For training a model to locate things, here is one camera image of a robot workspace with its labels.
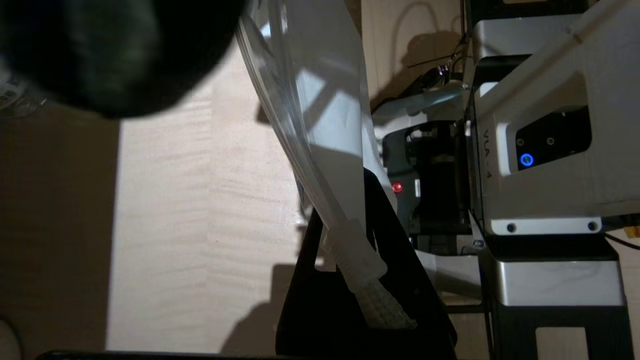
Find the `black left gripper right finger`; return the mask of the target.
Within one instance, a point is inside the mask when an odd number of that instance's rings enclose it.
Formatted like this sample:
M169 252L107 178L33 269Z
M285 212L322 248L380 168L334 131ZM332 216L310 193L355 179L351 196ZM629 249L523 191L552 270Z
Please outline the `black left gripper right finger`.
M387 266L381 284L416 322L374 331L383 357L453 357L458 335L377 176L364 171L366 237Z

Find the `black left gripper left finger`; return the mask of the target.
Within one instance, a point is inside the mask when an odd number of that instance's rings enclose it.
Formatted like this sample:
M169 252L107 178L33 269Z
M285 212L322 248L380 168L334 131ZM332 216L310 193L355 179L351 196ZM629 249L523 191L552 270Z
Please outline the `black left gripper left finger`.
M342 273L320 271L323 222L313 210L276 328L276 352L288 357L375 357L379 351Z

